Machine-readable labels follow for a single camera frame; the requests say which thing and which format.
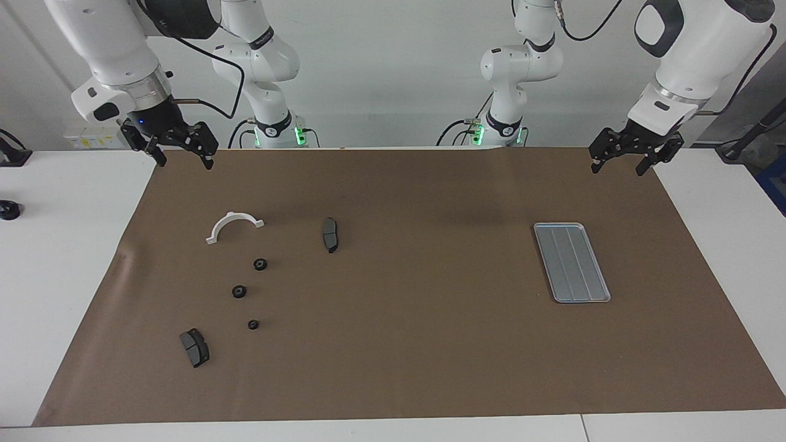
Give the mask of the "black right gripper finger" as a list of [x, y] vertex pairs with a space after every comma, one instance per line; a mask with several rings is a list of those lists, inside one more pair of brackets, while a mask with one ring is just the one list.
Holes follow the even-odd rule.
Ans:
[[219, 142], [205, 122], [188, 126], [188, 151], [197, 155], [210, 171], [214, 167], [213, 156], [219, 148]]
[[160, 148], [157, 137], [154, 136], [147, 140], [131, 121], [123, 121], [120, 125], [120, 133], [123, 135], [123, 138], [132, 151], [143, 152], [154, 159], [158, 167], [165, 167], [168, 159], [166, 159], [165, 154]]

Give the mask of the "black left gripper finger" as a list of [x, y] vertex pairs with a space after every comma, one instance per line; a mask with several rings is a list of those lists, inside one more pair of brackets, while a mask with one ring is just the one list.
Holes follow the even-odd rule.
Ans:
[[611, 128], [601, 129], [595, 140], [589, 144], [588, 151], [593, 161], [591, 165], [592, 173], [598, 174], [604, 163], [623, 154], [620, 134]]
[[673, 134], [666, 142], [658, 148], [648, 147], [645, 156], [636, 167], [636, 174], [643, 176], [651, 167], [657, 163], [670, 163], [677, 152], [682, 148], [685, 141], [681, 134]]

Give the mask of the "silver ribbed metal tray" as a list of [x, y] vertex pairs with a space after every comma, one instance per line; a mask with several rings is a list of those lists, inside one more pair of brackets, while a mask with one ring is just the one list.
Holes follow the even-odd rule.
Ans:
[[611, 300], [586, 227], [580, 223], [536, 223], [534, 237], [559, 304], [601, 304]]

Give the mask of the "black stand pole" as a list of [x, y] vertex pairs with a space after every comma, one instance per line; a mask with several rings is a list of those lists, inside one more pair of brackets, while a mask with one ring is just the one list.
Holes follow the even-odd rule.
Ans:
[[724, 163], [738, 163], [739, 157], [747, 146], [761, 135], [774, 131], [784, 123], [786, 123], [786, 97], [783, 97], [774, 108], [770, 109], [758, 123], [741, 137], [717, 145], [716, 154]]

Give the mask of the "black table clamp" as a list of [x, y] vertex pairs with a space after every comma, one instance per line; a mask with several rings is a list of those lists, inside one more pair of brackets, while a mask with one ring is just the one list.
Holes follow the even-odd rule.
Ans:
[[32, 153], [15, 135], [0, 128], [0, 168], [22, 167]]

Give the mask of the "wide dark brake pad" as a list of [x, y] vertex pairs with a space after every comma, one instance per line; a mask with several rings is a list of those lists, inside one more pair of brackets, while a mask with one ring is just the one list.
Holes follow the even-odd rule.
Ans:
[[197, 368], [209, 361], [209, 347], [199, 330], [190, 329], [180, 333], [179, 339], [193, 368]]

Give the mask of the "brown paper table mat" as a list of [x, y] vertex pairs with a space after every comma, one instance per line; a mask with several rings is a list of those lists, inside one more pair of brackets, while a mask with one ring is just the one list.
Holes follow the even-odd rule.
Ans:
[[[636, 157], [593, 174], [571, 148], [167, 155], [36, 426], [786, 408]], [[205, 243], [228, 212], [265, 226]], [[536, 223], [586, 227], [609, 302], [553, 299]]]

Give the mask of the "beige wall socket strip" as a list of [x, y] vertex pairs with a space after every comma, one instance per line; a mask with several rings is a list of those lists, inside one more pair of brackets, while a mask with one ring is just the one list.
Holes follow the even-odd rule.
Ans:
[[128, 149], [127, 142], [122, 140], [117, 126], [69, 126], [65, 129], [63, 138], [70, 148], [77, 150]]

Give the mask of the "white curved plastic bracket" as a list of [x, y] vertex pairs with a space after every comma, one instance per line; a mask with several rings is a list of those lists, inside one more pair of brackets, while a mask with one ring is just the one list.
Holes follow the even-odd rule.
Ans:
[[222, 229], [224, 229], [224, 227], [226, 227], [228, 224], [238, 221], [251, 223], [255, 228], [261, 228], [266, 225], [263, 219], [258, 219], [251, 214], [244, 212], [228, 212], [224, 215], [224, 217], [221, 217], [214, 223], [210, 235], [205, 238], [205, 243], [216, 244], [219, 240]]

